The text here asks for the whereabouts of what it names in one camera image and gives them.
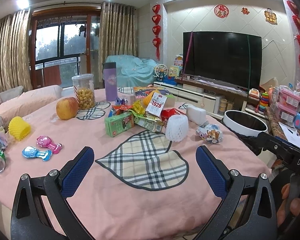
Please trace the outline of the yellow foam fruit net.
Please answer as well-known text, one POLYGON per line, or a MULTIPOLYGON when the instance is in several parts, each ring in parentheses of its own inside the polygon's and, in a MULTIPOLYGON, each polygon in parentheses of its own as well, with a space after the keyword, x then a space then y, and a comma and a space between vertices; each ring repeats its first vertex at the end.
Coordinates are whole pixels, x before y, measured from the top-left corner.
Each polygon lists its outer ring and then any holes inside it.
POLYGON ((10 121, 8 132, 15 140, 21 141, 30 134, 31 126, 22 117, 16 116, 10 121))

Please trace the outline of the right beige curtain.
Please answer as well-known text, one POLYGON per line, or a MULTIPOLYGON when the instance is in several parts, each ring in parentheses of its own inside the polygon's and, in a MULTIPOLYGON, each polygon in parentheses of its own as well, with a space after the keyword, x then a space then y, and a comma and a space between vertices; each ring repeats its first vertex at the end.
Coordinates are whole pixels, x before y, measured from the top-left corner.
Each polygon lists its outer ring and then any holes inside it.
POLYGON ((103 86, 103 67, 111 55, 137 55, 136 9, 130 5, 103 2, 100 15, 98 82, 103 86))

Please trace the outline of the red snack bag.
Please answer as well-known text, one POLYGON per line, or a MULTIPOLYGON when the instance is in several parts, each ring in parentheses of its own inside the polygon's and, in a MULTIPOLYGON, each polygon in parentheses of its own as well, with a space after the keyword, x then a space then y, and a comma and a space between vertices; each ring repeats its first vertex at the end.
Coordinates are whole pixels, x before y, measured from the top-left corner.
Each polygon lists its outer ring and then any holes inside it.
POLYGON ((167 124, 169 118, 173 115, 185 115, 185 113, 176 108, 163 109, 161 111, 161 119, 165 125, 167 124))

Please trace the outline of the pink foil wrapper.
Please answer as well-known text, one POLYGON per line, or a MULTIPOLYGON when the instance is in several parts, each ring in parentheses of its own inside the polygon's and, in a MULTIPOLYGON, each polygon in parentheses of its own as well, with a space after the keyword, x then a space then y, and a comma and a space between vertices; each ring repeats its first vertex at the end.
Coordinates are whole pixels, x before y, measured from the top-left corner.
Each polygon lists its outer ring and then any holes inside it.
POLYGON ((50 137, 45 135, 39 136, 36 142, 38 146, 49 149, 53 154, 58 154, 63 148, 62 144, 55 144, 50 137))

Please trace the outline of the white foam fruit net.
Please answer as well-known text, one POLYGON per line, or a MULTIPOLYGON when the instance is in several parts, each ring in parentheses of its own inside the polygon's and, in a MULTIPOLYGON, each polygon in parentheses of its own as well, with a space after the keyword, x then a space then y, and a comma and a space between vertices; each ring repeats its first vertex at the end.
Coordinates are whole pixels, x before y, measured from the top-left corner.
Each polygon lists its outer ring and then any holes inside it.
POLYGON ((189 121, 186 115, 176 114, 169 117, 165 135, 172 142, 181 142, 186 138, 189 130, 189 121))

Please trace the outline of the green apple juice pouch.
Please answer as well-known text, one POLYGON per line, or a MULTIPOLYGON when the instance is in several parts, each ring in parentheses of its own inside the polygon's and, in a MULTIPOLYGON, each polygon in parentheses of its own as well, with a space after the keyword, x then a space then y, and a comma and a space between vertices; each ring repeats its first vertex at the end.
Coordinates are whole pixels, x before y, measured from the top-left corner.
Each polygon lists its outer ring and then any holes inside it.
POLYGON ((160 118, 153 116, 134 116, 134 123, 153 133, 160 133, 164 123, 160 118))

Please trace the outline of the left beige curtain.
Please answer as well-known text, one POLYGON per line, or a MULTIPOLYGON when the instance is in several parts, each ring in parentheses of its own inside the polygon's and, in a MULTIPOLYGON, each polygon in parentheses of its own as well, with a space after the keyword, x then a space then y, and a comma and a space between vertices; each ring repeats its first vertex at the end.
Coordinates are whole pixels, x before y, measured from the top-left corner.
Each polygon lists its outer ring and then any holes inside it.
POLYGON ((0 92, 32 89, 29 62, 30 10, 0 19, 0 92))

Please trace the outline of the white foam block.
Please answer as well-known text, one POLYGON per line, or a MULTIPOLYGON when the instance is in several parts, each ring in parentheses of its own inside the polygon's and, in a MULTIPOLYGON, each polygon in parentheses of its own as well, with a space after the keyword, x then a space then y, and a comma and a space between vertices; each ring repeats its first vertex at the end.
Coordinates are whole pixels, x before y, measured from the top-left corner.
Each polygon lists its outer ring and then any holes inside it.
POLYGON ((207 121, 206 110, 196 106, 187 106, 186 115, 191 122, 199 126, 207 121))

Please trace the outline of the red hanging knot decoration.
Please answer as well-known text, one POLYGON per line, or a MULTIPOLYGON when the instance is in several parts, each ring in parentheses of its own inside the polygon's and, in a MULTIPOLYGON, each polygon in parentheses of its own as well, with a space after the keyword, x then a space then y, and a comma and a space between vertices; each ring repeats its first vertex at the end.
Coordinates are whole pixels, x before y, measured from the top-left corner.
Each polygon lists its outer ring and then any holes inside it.
POLYGON ((152 40, 152 44, 155 47, 155 57, 158 61, 160 61, 160 45, 161 45, 161 38, 160 32, 161 32, 161 26, 160 26, 160 21, 161 21, 161 15, 160 15, 160 9, 161 5, 160 4, 155 4, 152 7, 153 11, 153 16, 152 16, 152 22, 154 23, 154 26, 152 27, 152 32, 154 34, 154 38, 152 40))

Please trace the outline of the green juice carton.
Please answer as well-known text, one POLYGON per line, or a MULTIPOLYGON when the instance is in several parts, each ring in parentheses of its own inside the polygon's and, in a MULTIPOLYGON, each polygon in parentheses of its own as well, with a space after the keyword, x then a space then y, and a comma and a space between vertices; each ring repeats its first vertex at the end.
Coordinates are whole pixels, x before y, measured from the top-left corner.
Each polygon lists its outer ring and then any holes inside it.
POLYGON ((119 115, 105 118, 106 134, 115 137, 134 127, 134 115, 132 112, 125 112, 119 115))

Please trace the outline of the blue foil wrapper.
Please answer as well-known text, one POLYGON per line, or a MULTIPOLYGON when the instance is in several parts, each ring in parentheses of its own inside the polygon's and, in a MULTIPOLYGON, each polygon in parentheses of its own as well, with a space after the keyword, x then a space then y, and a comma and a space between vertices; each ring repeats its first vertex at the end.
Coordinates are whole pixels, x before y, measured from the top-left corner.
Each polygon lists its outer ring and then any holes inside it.
POLYGON ((27 146, 22 150, 22 155, 27 159, 39 158, 42 159, 42 161, 49 161, 52 157, 52 151, 41 151, 33 146, 27 146))

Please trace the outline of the white paper sheet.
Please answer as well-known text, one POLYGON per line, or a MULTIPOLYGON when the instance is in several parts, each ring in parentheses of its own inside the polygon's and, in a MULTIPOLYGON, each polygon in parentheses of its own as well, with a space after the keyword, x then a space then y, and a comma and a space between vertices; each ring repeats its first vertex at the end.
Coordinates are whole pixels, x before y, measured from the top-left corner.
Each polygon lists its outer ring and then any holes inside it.
POLYGON ((279 122, 279 126, 281 127, 287 141, 300 148, 300 135, 297 130, 281 122, 279 122))

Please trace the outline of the cartoon cat snack wrapper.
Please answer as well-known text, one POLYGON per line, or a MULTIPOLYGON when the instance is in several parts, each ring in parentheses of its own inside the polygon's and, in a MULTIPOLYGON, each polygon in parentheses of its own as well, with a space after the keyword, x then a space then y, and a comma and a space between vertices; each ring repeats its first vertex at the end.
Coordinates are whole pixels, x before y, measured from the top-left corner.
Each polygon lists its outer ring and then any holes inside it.
POLYGON ((223 132, 217 124, 199 126, 196 130, 196 135, 211 144, 218 144, 223 141, 223 132))

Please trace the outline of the colourful children's book box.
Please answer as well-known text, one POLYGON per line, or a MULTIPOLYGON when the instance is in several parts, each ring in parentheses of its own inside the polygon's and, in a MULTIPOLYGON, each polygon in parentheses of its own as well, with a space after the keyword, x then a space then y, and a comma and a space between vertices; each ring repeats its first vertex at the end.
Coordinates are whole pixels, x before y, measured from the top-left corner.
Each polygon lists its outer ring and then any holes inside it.
POLYGON ((167 97, 164 107, 174 106, 174 95, 164 87, 133 87, 135 99, 140 100, 144 105, 147 105, 150 102, 153 92, 155 91, 167 97))

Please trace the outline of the beige curtain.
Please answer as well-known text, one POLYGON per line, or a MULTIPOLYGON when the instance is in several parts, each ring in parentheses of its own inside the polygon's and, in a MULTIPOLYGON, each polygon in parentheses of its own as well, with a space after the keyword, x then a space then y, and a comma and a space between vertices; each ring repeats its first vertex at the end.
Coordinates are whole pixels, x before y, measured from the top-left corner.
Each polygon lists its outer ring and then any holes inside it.
POLYGON ((98 82, 103 86, 103 67, 111 55, 137 55, 136 9, 130 5, 103 2, 100 15, 98 82))
POLYGON ((0 92, 32 89, 29 62, 30 10, 0 19, 0 92))

